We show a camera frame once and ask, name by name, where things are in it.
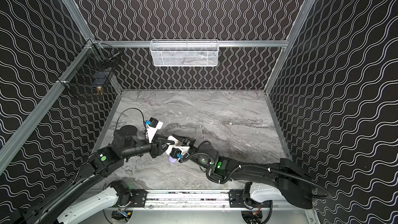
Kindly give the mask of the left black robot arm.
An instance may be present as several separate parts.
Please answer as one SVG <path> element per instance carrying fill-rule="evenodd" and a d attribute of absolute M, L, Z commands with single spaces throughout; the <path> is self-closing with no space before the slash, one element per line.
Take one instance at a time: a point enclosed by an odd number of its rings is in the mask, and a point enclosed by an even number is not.
<path fill-rule="evenodd" d="M 133 125 L 114 131 L 113 142 L 92 154 L 71 180 L 36 206 L 10 215 L 12 224 L 52 224 L 81 195 L 124 165 L 125 160 L 146 153 L 163 154 L 174 141 L 156 134 L 151 142 L 141 140 Z"/>

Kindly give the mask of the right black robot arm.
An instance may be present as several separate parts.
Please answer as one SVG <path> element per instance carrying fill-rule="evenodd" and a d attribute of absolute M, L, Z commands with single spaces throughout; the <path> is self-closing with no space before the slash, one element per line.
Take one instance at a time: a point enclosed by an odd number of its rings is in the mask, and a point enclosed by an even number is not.
<path fill-rule="evenodd" d="M 179 163 L 196 163 L 206 178 L 223 185 L 234 180 L 245 181 L 249 203 L 262 203 L 256 187 L 269 186 L 291 205 L 311 209 L 315 199 L 328 199 L 331 194 L 316 184 L 301 167 L 289 159 L 277 163 L 258 164 L 221 156 L 210 141 L 204 140 L 195 146 L 195 139 L 170 135 L 166 153 Z"/>

